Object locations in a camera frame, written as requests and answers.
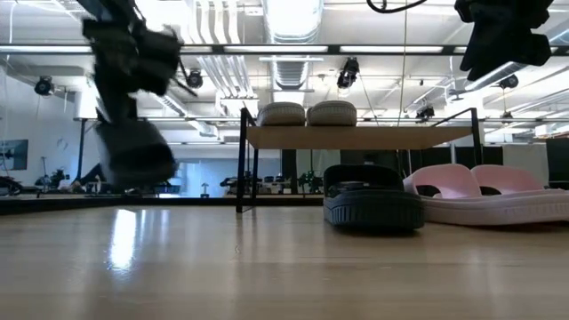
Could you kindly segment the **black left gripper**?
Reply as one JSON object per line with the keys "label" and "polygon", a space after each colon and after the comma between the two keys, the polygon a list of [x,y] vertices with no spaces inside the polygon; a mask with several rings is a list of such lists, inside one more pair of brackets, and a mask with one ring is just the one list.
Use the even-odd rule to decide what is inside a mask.
{"label": "black left gripper", "polygon": [[136,120],[136,99],[129,93],[164,95],[177,73],[181,43],[175,34],[150,30],[141,22],[126,26],[85,19],[83,36],[95,57],[93,78],[107,123]]}

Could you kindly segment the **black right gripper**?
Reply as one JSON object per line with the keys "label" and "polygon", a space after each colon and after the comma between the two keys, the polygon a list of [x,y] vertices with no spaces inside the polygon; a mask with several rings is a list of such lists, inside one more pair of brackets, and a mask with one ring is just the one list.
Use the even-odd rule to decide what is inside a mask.
{"label": "black right gripper", "polygon": [[[552,3],[553,0],[455,0],[454,10],[461,20],[473,25],[460,64],[460,70],[469,72],[467,79],[476,81],[509,62],[542,66],[551,56],[549,40],[533,31],[549,19]],[[529,36],[493,35],[501,33]]]}

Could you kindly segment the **black rubber slide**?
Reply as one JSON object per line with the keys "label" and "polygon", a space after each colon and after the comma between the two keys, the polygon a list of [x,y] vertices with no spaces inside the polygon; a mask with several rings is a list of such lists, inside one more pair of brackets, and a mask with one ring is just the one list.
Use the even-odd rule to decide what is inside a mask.
{"label": "black rubber slide", "polygon": [[95,126],[100,166],[107,182],[118,188],[137,188],[165,182],[177,171],[172,150],[148,121],[125,119]]}
{"label": "black rubber slide", "polygon": [[375,164],[337,164],[323,177],[325,220],[340,228],[414,230],[425,224],[421,198],[396,171]]}

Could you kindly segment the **pink rubber slide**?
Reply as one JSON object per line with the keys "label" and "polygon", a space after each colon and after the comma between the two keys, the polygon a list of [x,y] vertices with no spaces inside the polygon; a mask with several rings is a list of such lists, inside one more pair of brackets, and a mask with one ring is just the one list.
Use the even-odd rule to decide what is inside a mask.
{"label": "pink rubber slide", "polygon": [[489,196],[505,224],[569,221],[569,191],[551,188],[531,172],[506,165],[481,164],[472,168],[481,189],[495,190]]}
{"label": "pink rubber slide", "polygon": [[429,222],[460,226],[502,226],[530,223],[529,213],[511,198],[484,197],[471,171],[461,164],[420,168],[404,179],[407,192],[418,195],[433,187],[439,196],[421,196]]}

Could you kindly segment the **black pole stand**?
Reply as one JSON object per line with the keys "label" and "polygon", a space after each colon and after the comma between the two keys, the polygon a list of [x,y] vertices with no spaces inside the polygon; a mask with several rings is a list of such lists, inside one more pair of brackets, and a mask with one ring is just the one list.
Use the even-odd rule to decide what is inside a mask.
{"label": "black pole stand", "polygon": [[77,158],[77,170],[76,170],[76,180],[79,180],[82,175],[83,169],[83,157],[84,157],[84,139],[85,139],[85,127],[87,123],[87,119],[81,118],[81,127],[80,127],[80,138],[79,138],[79,149],[78,149],[78,158]]}

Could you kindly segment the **black partition panel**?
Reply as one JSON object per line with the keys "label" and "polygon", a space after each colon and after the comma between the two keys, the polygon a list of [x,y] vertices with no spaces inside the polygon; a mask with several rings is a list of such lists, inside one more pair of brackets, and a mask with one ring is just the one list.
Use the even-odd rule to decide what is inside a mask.
{"label": "black partition panel", "polygon": [[549,186],[569,190],[569,139],[546,140]]}

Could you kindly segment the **black metal rig frame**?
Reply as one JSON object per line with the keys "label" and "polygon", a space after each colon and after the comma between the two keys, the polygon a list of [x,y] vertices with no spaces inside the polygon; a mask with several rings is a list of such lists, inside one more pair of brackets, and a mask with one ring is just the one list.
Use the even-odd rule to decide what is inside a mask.
{"label": "black metal rig frame", "polygon": [[56,212],[104,207],[126,206],[321,206],[322,195],[257,196],[255,199],[236,197],[188,198],[188,197],[141,197],[141,196],[80,196],[60,198],[0,197],[0,216],[35,212]]}

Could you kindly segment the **dark wall picture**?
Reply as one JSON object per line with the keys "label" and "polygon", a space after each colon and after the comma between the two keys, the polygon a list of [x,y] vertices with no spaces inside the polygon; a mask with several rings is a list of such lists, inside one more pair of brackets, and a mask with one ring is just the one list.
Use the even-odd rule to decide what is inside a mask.
{"label": "dark wall picture", "polygon": [[0,140],[0,169],[25,171],[28,168],[28,140]]}

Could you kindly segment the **wooden shelf with black frame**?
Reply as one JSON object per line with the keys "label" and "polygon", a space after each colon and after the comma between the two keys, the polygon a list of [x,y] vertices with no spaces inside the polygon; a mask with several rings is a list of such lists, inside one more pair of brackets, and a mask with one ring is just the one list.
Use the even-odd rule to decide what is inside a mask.
{"label": "wooden shelf with black frame", "polygon": [[452,115],[431,126],[262,126],[247,108],[240,109],[236,212],[256,205],[257,173],[261,149],[413,150],[435,147],[471,136],[474,163],[482,164],[483,144],[475,108],[467,108],[470,126],[448,126]]}

